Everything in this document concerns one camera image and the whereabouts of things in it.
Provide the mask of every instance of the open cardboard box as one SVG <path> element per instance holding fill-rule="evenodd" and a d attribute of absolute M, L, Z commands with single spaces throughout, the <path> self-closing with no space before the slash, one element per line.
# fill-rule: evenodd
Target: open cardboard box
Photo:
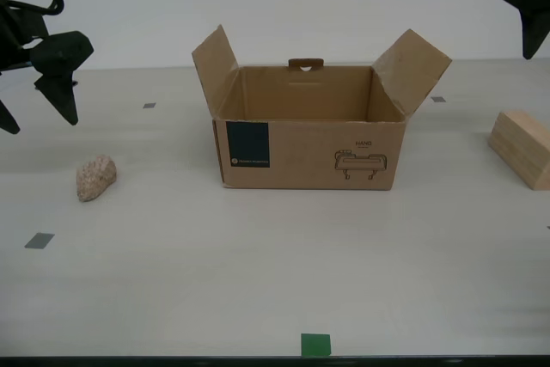
<path fill-rule="evenodd" d="M 391 189 L 406 122 L 451 59 L 407 30 L 372 66 L 242 66 L 219 26 L 193 61 L 226 187 Z"/>

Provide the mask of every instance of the table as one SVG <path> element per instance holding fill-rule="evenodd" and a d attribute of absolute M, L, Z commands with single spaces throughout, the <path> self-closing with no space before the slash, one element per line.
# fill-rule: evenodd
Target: table
<path fill-rule="evenodd" d="M 550 125 L 550 60 L 454 62 L 389 192 L 222 188 L 193 68 L 78 71 L 74 127 L 37 77 L 0 78 L 0 355 L 548 352 L 550 193 L 486 140 L 501 110 Z M 119 179 L 81 204 L 99 154 Z"/>

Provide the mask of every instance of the stone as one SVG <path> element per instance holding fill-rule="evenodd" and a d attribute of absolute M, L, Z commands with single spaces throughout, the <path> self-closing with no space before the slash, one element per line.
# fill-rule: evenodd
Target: stone
<path fill-rule="evenodd" d="M 117 180 L 117 167 L 106 155 L 99 155 L 76 171 L 76 194 L 81 202 L 99 197 Z"/>

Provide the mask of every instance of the wooden block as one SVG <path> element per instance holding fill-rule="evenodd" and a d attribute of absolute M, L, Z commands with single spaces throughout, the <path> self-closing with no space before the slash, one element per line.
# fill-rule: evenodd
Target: wooden block
<path fill-rule="evenodd" d="M 536 190 L 550 189 L 550 131 L 523 111 L 501 112 L 489 146 Z"/>

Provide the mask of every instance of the box flap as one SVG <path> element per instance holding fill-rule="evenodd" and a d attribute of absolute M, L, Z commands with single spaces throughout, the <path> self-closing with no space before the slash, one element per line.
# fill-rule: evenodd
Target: box flap
<path fill-rule="evenodd" d="M 200 84 L 212 118 L 216 118 L 231 90 L 239 65 L 222 25 L 192 52 Z"/>
<path fill-rule="evenodd" d="M 386 95 L 406 116 L 418 109 L 447 70 L 451 59 L 411 29 L 372 65 Z"/>

